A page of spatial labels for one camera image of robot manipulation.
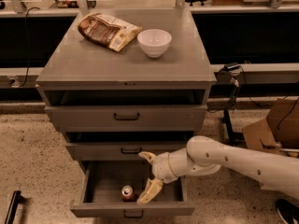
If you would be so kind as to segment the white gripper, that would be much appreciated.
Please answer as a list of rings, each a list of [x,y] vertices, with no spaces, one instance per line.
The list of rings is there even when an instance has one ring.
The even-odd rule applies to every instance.
[[[154,179],[148,179],[144,191],[138,197],[136,203],[147,204],[152,201],[162,190],[164,183],[171,182],[171,171],[168,164],[168,153],[158,156],[148,151],[141,151],[138,156],[145,159],[152,166]]]

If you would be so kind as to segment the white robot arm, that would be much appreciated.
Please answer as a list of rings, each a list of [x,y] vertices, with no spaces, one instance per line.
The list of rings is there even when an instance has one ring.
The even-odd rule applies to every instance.
[[[299,160],[296,158],[231,147],[201,135],[192,137],[185,148],[159,155],[142,151],[139,156],[149,162],[154,175],[137,199],[139,204],[149,203],[163,185],[181,176],[211,175],[222,166],[299,199]]]

